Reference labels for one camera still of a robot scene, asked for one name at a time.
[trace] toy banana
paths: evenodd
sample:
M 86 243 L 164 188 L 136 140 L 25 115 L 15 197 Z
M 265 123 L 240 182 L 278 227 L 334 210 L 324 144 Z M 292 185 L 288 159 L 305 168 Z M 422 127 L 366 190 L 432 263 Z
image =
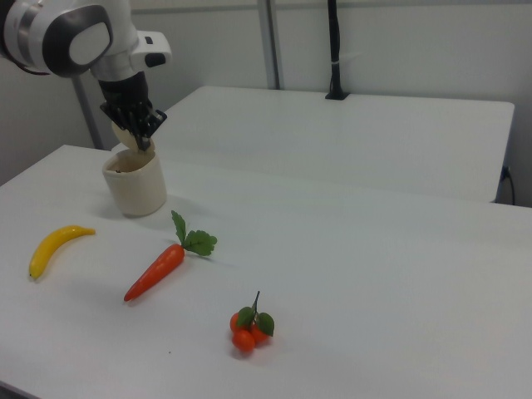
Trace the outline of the toy banana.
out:
M 52 255 L 67 241 L 82 235 L 93 235 L 94 229 L 81 226 L 65 226 L 50 233 L 37 247 L 30 262 L 30 277 L 37 280 L 44 273 Z

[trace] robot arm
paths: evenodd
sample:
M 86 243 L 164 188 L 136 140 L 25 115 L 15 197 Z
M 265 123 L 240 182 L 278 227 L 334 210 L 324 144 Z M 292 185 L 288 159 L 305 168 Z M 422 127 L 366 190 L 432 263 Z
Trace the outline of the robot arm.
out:
M 158 32 L 137 31 L 129 0 L 1 0 L 0 56 L 62 77 L 91 70 L 101 109 L 147 150 L 166 119 L 148 99 L 144 71 L 171 61 Z

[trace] white cup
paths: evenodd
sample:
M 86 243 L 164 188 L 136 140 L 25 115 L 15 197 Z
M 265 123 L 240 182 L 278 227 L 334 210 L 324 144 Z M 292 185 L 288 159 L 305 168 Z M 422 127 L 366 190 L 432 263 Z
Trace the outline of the white cup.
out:
M 154 152 L 123 150 L 103 165 L 102 173 L 124 215 L 145 216 L 166 202 L 165 179 Z

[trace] orange carrot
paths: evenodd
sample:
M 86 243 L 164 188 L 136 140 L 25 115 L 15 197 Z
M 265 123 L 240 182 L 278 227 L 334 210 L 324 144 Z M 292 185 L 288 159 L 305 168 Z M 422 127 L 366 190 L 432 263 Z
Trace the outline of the orange carrot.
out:
M 177 268 L 185 257 L 185 250 L 179 244 L 173 244 L 163 252 L 157 260 L 140 276 L 135 284 L 130 288 L 124 297 L 128 302 L 138 298 L 148 289 L 156 285 L 166 277 L 172 270 Z

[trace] fruit stem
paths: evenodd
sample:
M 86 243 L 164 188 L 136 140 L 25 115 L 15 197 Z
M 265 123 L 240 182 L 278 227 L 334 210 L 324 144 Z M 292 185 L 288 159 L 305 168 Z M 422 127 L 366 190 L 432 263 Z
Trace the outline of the fruit stem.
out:
M 260 291 L 257 292 L 257 298 L 255 298 L 255 302 L 253 302 L 253 306 L 251 307 L 254 311 L 253 320 L 255 319 L 255 316 L 257 316 L 257 302 L 259 300 Z

